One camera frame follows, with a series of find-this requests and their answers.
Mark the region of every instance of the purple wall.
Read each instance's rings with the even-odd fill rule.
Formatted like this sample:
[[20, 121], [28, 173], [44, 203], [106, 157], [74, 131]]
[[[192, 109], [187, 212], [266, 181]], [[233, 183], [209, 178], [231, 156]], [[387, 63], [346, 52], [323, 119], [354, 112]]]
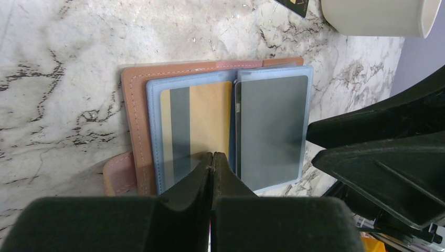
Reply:
[[445, 7], [441, 3], [426, 39], [406, 38], [394, 77], [391, 96], [410, 88], [445, 65]]

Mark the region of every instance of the white marble surface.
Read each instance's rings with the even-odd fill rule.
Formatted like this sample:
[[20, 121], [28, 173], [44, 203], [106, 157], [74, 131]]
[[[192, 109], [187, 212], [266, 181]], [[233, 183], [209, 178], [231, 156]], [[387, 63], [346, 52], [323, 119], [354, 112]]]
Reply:
[[[50, 195], [102, 195], [103, 161], [131, 148], [120, 70], [133, 64], [303, 56], [310, 121], [389, 96], [403, 38], [346, 37], [311, 0], [306, 19], [273, 0], [3, 0], [0, 8], [0, 242]], [[334, 180], [263, 195], [320, 195]]]

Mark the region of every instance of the wallet stitching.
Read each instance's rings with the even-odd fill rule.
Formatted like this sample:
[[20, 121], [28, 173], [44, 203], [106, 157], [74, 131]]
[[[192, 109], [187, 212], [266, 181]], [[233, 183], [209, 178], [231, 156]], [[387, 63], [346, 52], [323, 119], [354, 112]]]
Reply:
[[[133, 103], [134, 119], [136, 121], [137, 138], [139, 139], [139, 148], [141, 149], [141, 160], [142, 160], [142, 163], [143, 163], [143, 165], [142, 165], [142, 173], [144, 175], [144, 185], [145, 185], [145, 187], [144, 187], [144, 194], [147, 194], [147, 191], [148, 191], [147, 183], [146, 183], [147, 177], [146, 177], [146, 170], [145, 170], [145, 164], [144, 164], [144, 154], [142, 152], [141, 135], [140, 135], [140, 132], [139, 132], [139, 123], [137, 121], [137, 115], [136, 115], [136, 104], [134, 102], [134, 96], [133, 96], [133, 81], [134, 81], [134, 79], [140, 78], [140, 77], [145, 77], [145, 76], [152, 76], [152, 75], [175, 74], [175, 73], [178, 73], [178, 72], [190, 72], [190, 71], [199, 72], [199, 71], [202, 71], [202, 70], [212, 70], [212, 69], [218, 69], [218, 68], [224, 68], [224, 67], [257, 67], [257, 66], [262, 66], [262, 63], [261, 64], [253, 64], [253, 65], [231, 65], [231, 66], [218, 66], [218, 67], [210, 67], [210, 68], [196, 68], [196, 69], [189, 69], [189, 70], [183, 70], [183, 71], [148, 73], [148, 74], [145, 74], [145, 75], [136, 75], [133, 78], [131, 78], [131, 80], [130, 80], [131, 101]], [[155, 151], [156, 151], [156, 159], [158, 159], [156, 143], [155, 143]], [[161, 178], [160, 178], [159, 175], [157, 177], [158, 177], [157, 180], [158, 180], [159, 185], [160, 185], [161, 184]]]
[[[288, 63], [295, 63], [295, 61], [283, 62], [283, 63], [280, 63], [280, 64], [282, 65], [282, 64], [288, 64]], [[269, 64], [265, 64], [264, 66], [268, 67], [268, 66], [276, 66], [276, 65], [277, 64], [275, 64], [275, 63], [269, 63]]]

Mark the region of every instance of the card holder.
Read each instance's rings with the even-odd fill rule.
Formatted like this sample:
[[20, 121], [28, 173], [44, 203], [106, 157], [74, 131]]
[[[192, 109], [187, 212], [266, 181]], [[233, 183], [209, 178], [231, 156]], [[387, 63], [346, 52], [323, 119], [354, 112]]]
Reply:
[[235, 70], [225, 70], [147, 83], [158, 194], [194, 169], [201, 154], [229, 153], [234, 80]]
[[261, 192], [301, 178], [313, 69], [248, 69], [235, 84], [237, 175]]

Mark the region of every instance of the wallet strap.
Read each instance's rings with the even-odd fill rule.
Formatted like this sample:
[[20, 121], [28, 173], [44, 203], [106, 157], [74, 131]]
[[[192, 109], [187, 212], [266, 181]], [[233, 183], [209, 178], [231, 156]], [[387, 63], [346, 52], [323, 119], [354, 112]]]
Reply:
[[103, 167], [105, 193], [116, 196], [137, 186], [133, 151], [112, 157]]

